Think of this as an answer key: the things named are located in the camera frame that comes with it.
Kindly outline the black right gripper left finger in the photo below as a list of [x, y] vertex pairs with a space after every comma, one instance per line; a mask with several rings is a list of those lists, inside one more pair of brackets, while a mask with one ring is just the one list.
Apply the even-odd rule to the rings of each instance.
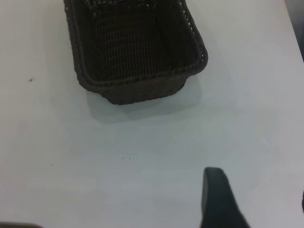
[[1, 222], [0, 228], [41, 228], [41, 226], [29, 223]]

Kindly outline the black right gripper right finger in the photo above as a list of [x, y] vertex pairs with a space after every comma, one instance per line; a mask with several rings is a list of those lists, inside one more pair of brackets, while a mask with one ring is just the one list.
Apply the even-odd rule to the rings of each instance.
[[248, 228], [225, 172], [206, 167], [203, 173], [201, 228]]

